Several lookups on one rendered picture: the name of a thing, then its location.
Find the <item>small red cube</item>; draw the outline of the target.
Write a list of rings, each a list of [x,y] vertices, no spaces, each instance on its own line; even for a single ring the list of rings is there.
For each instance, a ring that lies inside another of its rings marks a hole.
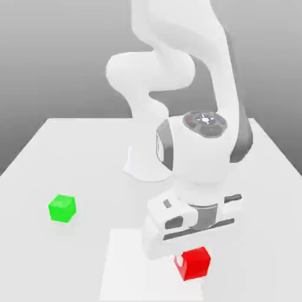
[[[176,266],[176,268],[183,281],[193,280],[207,275],[211,256],[204,247],[183,252],[182,255],[185,260],[185,266],[183,268]]]

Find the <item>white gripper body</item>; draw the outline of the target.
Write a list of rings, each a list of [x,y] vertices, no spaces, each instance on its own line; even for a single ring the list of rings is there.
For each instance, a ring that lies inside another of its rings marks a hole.
[[[224,237],[234,229],[234,218],[219,221],[208,229],[183,231],[164,234],[157,229],[150,217],[145,219],[142,229],[143,250],[150,260],[169,255],[181,254],[185,251],[205,247],[219,237]]]

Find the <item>small green cube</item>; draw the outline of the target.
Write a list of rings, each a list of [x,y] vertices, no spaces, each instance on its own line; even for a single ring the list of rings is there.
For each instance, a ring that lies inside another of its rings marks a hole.
[[[68,223],[76,213],[75,197],[57,195],[49,204],[50,218],[53,221]]]

